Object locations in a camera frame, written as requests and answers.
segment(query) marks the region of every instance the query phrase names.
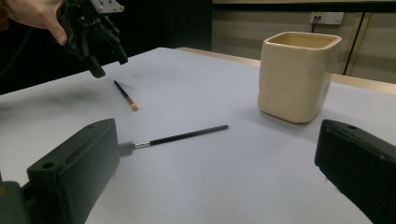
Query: robotic arm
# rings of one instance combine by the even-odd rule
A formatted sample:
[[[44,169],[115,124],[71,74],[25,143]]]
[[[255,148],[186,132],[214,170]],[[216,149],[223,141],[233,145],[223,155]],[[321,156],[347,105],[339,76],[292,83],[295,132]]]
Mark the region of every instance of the robotic arm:
[[[105,41],[120,64],[128,62],[118,38],[120,30],[108,19],[109,15],[123,10],[115,0],[66,0],[60,10],[58,20],[68,36],[66,53],[82,60],[94,77],[103,77],[106,73],[90,53],[90,42]]]

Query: human hand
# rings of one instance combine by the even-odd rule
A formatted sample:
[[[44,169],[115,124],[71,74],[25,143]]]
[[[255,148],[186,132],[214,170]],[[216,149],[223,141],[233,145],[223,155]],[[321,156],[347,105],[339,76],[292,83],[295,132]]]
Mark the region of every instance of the human hand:
[[[9,17],[21,24],[47,29],[58,44],[64,46],[67,34],[57,20],[57,11],[64,0],[2,0]]]

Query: table surface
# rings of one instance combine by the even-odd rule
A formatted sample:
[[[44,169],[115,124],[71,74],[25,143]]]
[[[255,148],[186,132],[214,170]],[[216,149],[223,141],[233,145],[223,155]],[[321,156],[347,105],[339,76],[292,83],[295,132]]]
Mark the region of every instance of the table surface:
[[[297,125],[257,107],[254,65],[159,48],[104,69],[0,96],[4,180],[25,184],[27,167],[98,120],[115,119],[119,143],[228,124],[121,158],[87,223],[371,223],[314,164],[318,133],[335,119],[396,145],[395,94],[333,82]]]

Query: wall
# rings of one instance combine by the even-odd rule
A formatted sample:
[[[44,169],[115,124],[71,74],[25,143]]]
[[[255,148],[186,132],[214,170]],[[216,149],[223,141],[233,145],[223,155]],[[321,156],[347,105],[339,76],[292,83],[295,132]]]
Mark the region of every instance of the wall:
[[[212,50],[259,60],[262,41],[286,31],[310,32],[310,12],[213,11]],[[345,13],[341,25],[318,25],[315,33],[339,35],[339,63],[343,74],[348,41],[358,13]],[[351,75],[396,83],[396,14],[373,13]]]

